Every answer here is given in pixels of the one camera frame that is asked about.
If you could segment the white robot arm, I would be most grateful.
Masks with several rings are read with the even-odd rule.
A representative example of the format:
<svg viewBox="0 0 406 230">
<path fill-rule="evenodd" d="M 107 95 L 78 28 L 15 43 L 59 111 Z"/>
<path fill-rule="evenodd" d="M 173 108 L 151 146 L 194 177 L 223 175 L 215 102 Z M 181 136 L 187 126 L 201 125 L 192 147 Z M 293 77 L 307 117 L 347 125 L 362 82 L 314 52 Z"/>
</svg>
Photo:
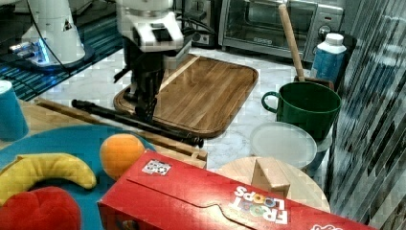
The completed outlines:
<svg viewBox="0 0 406 230">
<path fill-rule="evenodd" d="M 123 71 L 131 73 L 125 97 L 136 116 L 151 121 L 165 71 L 165 56 L 183 48 L 184 36 L 173 0 L 116 0 L 117 28 L 123 38 Z"/>
</svg>

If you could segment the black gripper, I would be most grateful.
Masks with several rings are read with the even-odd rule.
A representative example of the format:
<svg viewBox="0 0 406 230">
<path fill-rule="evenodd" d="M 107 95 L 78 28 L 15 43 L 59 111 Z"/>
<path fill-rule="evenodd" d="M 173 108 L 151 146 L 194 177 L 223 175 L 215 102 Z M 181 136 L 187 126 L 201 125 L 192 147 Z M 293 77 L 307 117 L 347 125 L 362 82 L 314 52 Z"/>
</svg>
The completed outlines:
<svg viewBox="0 0 406 230">
<path fill-rule="evenodd" d="M 165 74 L 164 54 L 160 52 L 143 52 L 129 38 L 123 39 L 124 69 L 114 76 L 117 82 L 127 72 L 131 72 L 130 90 L 126 98 L 135 103 L 135 113 L 140 120 L 151 122 L 156 95 Z"/>
</svg>

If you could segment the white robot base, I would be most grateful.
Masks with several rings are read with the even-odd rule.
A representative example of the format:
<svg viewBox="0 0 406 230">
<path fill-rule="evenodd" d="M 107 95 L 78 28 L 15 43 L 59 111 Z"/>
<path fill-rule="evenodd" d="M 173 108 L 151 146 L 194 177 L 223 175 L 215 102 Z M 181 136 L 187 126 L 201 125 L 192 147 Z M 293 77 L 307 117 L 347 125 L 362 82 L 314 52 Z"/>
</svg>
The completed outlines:
<svg viewBox="0 0 406 230">
<path fill-rule="evenodd" d="M 70 0 L 1 0 L 2 5 L 24 2 L 32 26 L 9 51 L 31 65 L 53 71 L 73 69 L 87 62 L 94 50 L 82 43 Z"/>
</svg>

